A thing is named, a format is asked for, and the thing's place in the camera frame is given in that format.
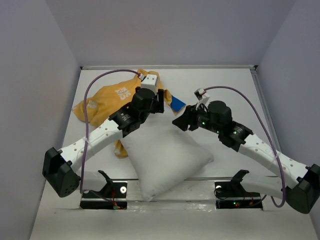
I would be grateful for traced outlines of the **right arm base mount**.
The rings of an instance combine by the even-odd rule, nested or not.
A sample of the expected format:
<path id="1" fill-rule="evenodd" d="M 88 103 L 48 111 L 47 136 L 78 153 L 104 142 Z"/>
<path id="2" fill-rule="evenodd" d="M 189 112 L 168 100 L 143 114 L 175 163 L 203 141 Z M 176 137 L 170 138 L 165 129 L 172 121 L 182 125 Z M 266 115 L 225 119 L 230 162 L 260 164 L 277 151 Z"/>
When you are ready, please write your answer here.
<path id="1" fill-rule="evenodd" d="M 214 183 L 216 209 L 263 209 L 263 200 L 257 192 L 248 192 L 241 185 L 243 178 L 249 174 L 248 170 L 239 170 L 229 181 Z"/>

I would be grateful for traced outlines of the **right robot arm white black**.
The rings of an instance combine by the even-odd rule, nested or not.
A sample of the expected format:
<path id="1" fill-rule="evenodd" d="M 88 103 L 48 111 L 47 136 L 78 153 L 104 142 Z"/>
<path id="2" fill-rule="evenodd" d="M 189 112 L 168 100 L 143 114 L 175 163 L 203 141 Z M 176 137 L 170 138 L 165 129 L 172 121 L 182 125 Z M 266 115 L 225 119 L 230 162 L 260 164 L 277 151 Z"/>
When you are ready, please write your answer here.
<path id="1" fill-rule="evenodd" d="M 232 118 L 231 109 L 223 101 L 212 101 L 208 107 L 188 105 L 172 124 L 182 131 L 198 128 L 216 133 L 226 147 L 240 153 L 275 174 L 261 180 L 248 170 L 233 176 L 230 190 L 235 196 L 257 192 L 282 198 L 294 210 L 308 214 L 320 197 L 320 167 L 307 166 L 274 149 L 251 129 Z"/>

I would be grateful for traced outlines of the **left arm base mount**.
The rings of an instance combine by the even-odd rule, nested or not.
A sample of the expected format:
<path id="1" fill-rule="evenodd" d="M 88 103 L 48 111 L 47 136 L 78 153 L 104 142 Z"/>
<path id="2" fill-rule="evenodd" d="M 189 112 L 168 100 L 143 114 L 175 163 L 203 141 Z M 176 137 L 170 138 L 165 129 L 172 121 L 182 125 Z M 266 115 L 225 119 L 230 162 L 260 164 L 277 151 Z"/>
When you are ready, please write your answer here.
<path id="1" fill-rule="evenodd" d="M 79 207 L 83 210 L 126 210 L 128 182 L 112 180 L 104 171 L 85 175 L 85 191 Z"/>

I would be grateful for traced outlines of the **yellow blue pillowcase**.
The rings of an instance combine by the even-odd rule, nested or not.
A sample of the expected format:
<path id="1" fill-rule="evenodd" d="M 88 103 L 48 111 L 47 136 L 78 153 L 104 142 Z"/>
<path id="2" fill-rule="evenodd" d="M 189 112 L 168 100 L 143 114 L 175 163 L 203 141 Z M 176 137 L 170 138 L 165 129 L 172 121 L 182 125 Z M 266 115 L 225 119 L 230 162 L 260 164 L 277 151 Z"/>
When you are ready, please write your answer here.
<path id="1" fill-rule="evenodd" d="M 157 76 L 159 81 L 158 88 L 164 90 L 164 102 L 171 108 L 174 115 L 177 115 L 186 106 L 184 102 L 173 96 L 163 86 L 158 72 L 144 69 L 138 69 L 137 72 L 144 76 L 148 74 Z M 111 114 L 129 103 L 133 98 L 136 87 L 140 86 L 140 79 L 134 76 L 132 79 L 117 84 L 103 86 L 92 97 L 87 97 L 86 112 L 88 123 L 93 127 L 99 127 Z M 80 121 L 85 122 L 83 100 L 72 108 L 72 112 Z M 120 140 L 114 142 L 113 152 L 118 158 L 128 157 L 128 153 Z"/>

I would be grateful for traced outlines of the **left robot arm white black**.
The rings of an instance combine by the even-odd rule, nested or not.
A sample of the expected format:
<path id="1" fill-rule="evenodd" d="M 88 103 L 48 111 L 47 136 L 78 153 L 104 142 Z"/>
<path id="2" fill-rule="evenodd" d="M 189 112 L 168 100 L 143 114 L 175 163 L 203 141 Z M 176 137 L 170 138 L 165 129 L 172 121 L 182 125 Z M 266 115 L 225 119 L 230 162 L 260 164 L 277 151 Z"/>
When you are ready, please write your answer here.
<path id="1" fill-rule="evenodd" d="M 104 198 L 113 190 L 112 179 L 102 170 L 85 170 L 85 162 L 115 141 L 137 130 L 150 114 L 164 112 L 164 90 L 157 93 L 137 87 L 131 102 L 111 114 L 99 127 L 69 146 L 45 152 L 42 175 L 57 195 L 65 198 L 76 189 Z"/>

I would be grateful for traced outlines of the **white pillow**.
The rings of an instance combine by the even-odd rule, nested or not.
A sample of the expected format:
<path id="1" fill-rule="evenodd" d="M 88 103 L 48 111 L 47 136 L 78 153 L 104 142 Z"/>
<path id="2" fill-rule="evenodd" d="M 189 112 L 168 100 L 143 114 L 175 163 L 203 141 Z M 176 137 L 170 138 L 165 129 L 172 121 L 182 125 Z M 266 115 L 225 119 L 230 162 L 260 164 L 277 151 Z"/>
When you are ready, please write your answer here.
<path id="1" fill-rule="evenodd" d="M 214 161 L 210 150 L 172 124 L 175 117 L 166 107 L 115 143 L 127 154 L 144 201 L 150 202 Z"/>

